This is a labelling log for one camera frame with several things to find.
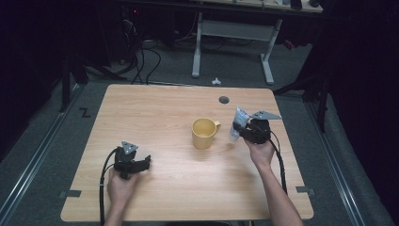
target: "floor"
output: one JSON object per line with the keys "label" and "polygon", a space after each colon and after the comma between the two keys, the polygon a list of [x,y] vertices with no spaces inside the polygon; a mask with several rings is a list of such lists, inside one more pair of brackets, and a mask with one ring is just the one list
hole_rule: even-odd
{"label": "floor", "polygon": [[[159,41],[147,41],[145,64],[140,77],[145,86],[147,76],[153,85],[215,86],[278,89],[295,81],[311,45],[288,50],[276,45],[270,57],[275,84],[265,84],[259,53],[262,42],[229,40],[203,43],[199,78],[191,77],[193,40],[176,43],[172,48]],[[141,63],[142,56],[137,54]],[[113,65],[117,71],[124,65]],[[89,76],[86,86],[75,86],[72,104],[66,112],[61,107],[61,86],[52,99],[31,119],[20,140],[1,163],[0,225],[97,225],[98,222],[64,222],[60,212],[74,172],[84,151],[92,124],[109,84],[127,82],[103,76]],[[326,132],[315,124],[317,102],[303,103],[301,91],[290,91],[276,97],[284,118],[295,157],[305,185],[310,189],[314,217],[307,225],[393,225],[379,202],[367,175],[353,154],[344,129],[328,98]],[[164,222],[131,222],[128,225],[164,225]],[[270,225],[268,220],[256,225]]]}

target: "wooden table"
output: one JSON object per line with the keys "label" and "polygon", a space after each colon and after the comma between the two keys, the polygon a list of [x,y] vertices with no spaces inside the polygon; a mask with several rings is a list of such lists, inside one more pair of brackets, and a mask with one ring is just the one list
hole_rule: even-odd
{"label": "wooden table", "polygon": [[[208,3],[221,3],[221,4],[230,4],[236,6],[243,6],[243,7],[255,7],[255,8],[274,8],[274,9],[282,9],[282,10],[292,10],[295,11],[296,9],[292,9],[290,5],[279,5],[276,0],[237,0],[236,2],[232,0],[200,0],[201,2],[208,2]],[[316,12],[321,13],[323,12],[323,8],[318,6],[314,8],[309,3],[309,0],[301,0],[302,2],[302,12]]]}
{"label": "wooden table", "polygon": [[[220,96],[230,102],[223,105]],[[61,213],[65,221],[99,221],[99,180],[104,161],[121,141],[138,145],[136,160],[150,154],[151,168],[141,173],[125,220],[245,220],[269,218],[258,171],[240,137],[229,140],[237,106],[279,115],[269,89],[111,85],[94,123],[87,147]],[[191,124],[207,117],[221,122],[211,148],[191,143]],[[282,121],[270,121],[279,138],[289,197],[302,218],[313,210]],[[272,161],[279,179],[279,161]],[[105,212],[109,199],[104,192]]]}

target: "cord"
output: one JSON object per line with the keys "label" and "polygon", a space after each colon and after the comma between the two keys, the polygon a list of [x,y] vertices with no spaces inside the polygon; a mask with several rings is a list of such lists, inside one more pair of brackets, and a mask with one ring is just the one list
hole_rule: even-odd
{"label": "cord", "polygon": [[[274,137],[277,140],[278,146],[279,146],[279,139],[277,138],[276,134],[273,133],[273,131],[270,131],[270,133],[274,135]],[[269,141],[273,145],[273,148],[276,150],[276,156],[279,159],[279,174],[280,174],[280,177],[281,177],[282,189],[285,191],[286,194],[288,194],[288,192],[287,192],[287,184],[286,184],[286,181],[285,181],[285,168],[284,168],[284,162],[282,161],[282,157],[281,157],[281,150],[280,150],[279,147],[278,148],[276,147],[275,143],[271,139],[269,139]]]}
{"label": "cord", "polygon": [[105,169],[105,171],[107,171],[107,170],[109,170],[111,167],[113,167],[115,164],[111,164],[111,165],[109,165],[106,169]]}
{"label": "cord", "polygon": [[123,34],[127,40],[128,58],[131,59],[130,64],[126,68],[113,73],[101,65],[95,65],[92,62],[88,62],[88,60],[85,60],[86,63],[89,64],[89,66],[93,67],[95,70],[100,72],[100,73],[96,73],[87,68],[87,73],[93,74],[95,76],[107,76],[107,77],[109,77],[111,79],[115,79],[115,80],[126,80],[127,78],[120,77],[119,75],[129,72],[134,67],[137,66],[138,60],[136,58],[136,50],[138,48],[135,43],[140,43],[140,34],[137,33],[135,24],[132,23],[128,18],[126,18],[126,17],[122,18],[122,22],[125,27],[125,31]]}
{"label": "cord", "polygon": [[141,71],[142,71],[143,68],[144,68],[144,52],[143,52],[143,48],[140,48],[140,53],[141,53],[141,58],[143,59],[143,61],[141,62],[141,67],[140,67],[140,69],[137,70],[137,74],[136,74],[135,78],[133,79],[133,81],[132,81],[132,83],[131,83],[132,85],[135,83],[135,81],[136,81],[137,78],[139,78],[141,84],[143,84],[143,80],[141,79],[141,76],[140,76],[140,73],[141,73]]}
{"label": "cord", "polygon": [[197,21],[198,15],[199,15],[199,14],[196,12],[196,15],[194,16],[194,22],[193,22],[193,24],[191,25],[191,29],[190,29],[190,31],[187,33],[187,35],[184,36],[183,38],[178,39],[178,40],[175,40],[175,41],[187,40],[187,39],[191,39],[192,37],[195,37],[195,35],[191,35],[191,33],[193,32],[194,27],[196,26],[196,21]]}
{"label": "cord", "polygon": [[158,55],[158,63],[157,63],[157,64],[155,65],[155,67],[149,72],[149,74],[147,74],[147,77],[146,77],[146,84],[149,85],[150,75],[153,73],[153,71],[155,71],[156,68],[158,68],[159,64],[161,63],[161,56],[160,56],[158,53],[156,53],[155,51],[153,51],[152,49],[145,49],[145,50],[151,51],[151,52],[153,52],[153,53],[155,53],[155,54]]}
{"label": "cord", "polygon": [[104,178],[105,178],[105,173],[106,171],[112,166],[107,167],[106,165],[108,165],[108,160],[111,157],[112,154],[114,154],[115,152],[118,151],[118,148],[114,149],[106,158],[105,163],[104,163],[104,167],[103,167],[103,171],[101,174],[101,178],[100,178],[100,223],[101,225],[105,224],[105,213],[104,213]]}

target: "tape mark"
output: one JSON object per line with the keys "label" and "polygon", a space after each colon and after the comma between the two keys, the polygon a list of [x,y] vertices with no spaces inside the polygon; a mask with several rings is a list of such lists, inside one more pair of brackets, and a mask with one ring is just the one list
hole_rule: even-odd
{"label": "tape mark", "polygon": [[87,107],[79,107],[79,110],[83,111],[82,118],[90,118],[90,115],[87,115],[88,108]]}
{"label": "tape mark", "polygon": [[81,193],[82,193],[81,190],[61,191],[61,193],[59,193],[59,196],[58,196],[58,197],[59,197],[61,200],[65,200],[65,199],[67,199],[67,197],[79,198]]}
{"label": "tape mark", "polygon": [[296,192],[297,193],[308,193],[309,196],[313,196],[314,195],[313,188],[308,188],[306,186],[297,186],[296,187]]}

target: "black wire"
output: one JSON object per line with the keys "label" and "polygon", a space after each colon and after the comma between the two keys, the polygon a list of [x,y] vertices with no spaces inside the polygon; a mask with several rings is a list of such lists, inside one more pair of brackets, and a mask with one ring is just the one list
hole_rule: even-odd
{"label": "black wire", "polygon": [[141,71],[142,71],[143,68],[144,68],[144,52],[143,52],[143,48],[140,48],[140,53],[141,53],[141,58],[143,59],[143,61],[142,61],[142,63],[141,63],[140,69],[138,69],[138,72],[137,72],[135,78],[133,79],[133,81],[132,81],[132,83],[131,83],[132,85],[135,83],[135,81],[136,81],[137,78],[139,78],[141,84],[143,84],[143,80],[141,79],[141,76],[140,76],[140,73],[141,73]]}
{"label": "black wire", "polygon": [[107,168],[106,165],[108,165],[108,160],[111,157],[112,154],[118,151],[118,148],[114,149],[106,158],[104,166],[103,166],[103,171],[101,173],[101,178],[100,178],[100,223],[101,225],[105,224],[105,213],[104,213],[104,177],[106,171],[109,169]]}
{"label": "black wire", "polygon": [[197,22],[198,18],[199,18],[199,14],[196,12],[196,15],[194,16],[194,21],[193,21],[193,24],[191,25],[190,31],[188,31],[187,35],[185,35],[184,37],[175,40],[176,44],[180,45],[178,43],[178,41],[189,40],[189,39],[191,39],[193,37],[196,37],[196,35],[192,35],[192,33],[193,33],[194,28],[196,27],[196,24],[198,23]]}
{"label": "black wire", "polygon": [[[276,138],[277,143],[278,143],[278,145],[279,145],[279,139],[277,138],[276,134],[273,133],[272,131],[270,131],[270,133],[272,133],[272,134],[274,135],[274,137]],[[281,177],[281,186],[282,186],[282,189],[285,191],[286,194],[288,194],[288,191],[287,191],[287,184],[286,184],[286,181],[285,181],[285,168],[284,168],[284,162],[282,161],[280,148],[277,148],[276,145],[275,145],[275,143],[274,143],[271,139],[269,139],[269,140],[270,140],[270,143],[273,145],[273,148],[276,150],[276,156],[277,156],[277,158],[279,159],[279,174],[280,174],[280,177]]]}
{"label": "black wire", "polygon": [[150,75],[153,73],[153,71],[155,71],[156,68],[158,68],[159,64],[161,63],[161,56],[160,56],[158,53],[156,53],[155,51],[153,51],[152,49],[144,49],[144,50],[151,51],[151,52],[153,52],[153,53],[155,53],[155,54],[158,55],[158,63],[157,63],[157,64],[155,65],[155,67],[149,72],[149,74],[147,74],[147,77],[146,77],[146,84],[149,85]]}
{"label": "black wire", "polygon": [[111,167],[113,167],[115,164],[111,164],[111,165],[109,165],[106,169],[105,169],[105,171],[107,171],[107,170],[109,170]]}

